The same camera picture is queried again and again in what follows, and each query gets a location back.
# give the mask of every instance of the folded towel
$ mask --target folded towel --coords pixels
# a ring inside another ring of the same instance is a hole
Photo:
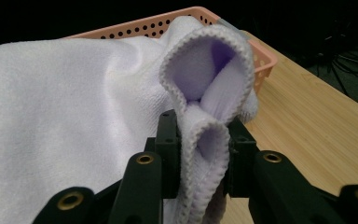
[[[56,39],[0,46],[0,223],[32,223],[57,192],[99,192],[174,109],[179,194],[164,223],[218,223],[227,124],[257,110],[252,51],[223,25],[178,17],[160,38]]]

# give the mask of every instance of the white cloth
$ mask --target white cloth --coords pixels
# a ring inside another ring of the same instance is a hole
[[[255,116],[253,78],[241,35],[187,16],[155,39],[1,45],[0,223],[32,223],[63,189],[97,193],[117,182],[172,108],[182,171],[164,223],[219,222],[226,202],[213,194],[227,169],[226,125]]]

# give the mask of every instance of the dark background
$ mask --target dark background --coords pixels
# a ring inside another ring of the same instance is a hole
[[[202,6],[305,67],[358,42],[358,0],[0,1],[0,44],[61,38]]]

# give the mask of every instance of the table surface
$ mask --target table surface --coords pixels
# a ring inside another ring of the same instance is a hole
[[[338,196],[358,184],[358,103],[258,38],[278,57],[245,126],[260,150],[281,152],[315,187]],[[227,197],[223,224],[254,223],[248,199]]]

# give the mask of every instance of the white towel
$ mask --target white towel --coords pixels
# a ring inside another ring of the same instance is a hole
[[[154,39],[1,45],[0,223],[32,223],[63,189],[97,193],[117,182],[172,108],[182,170],[178,197],[164,202],[164,223],[218,223],[226,125],[255,116],[253,81],[241,35],[187,16]]]

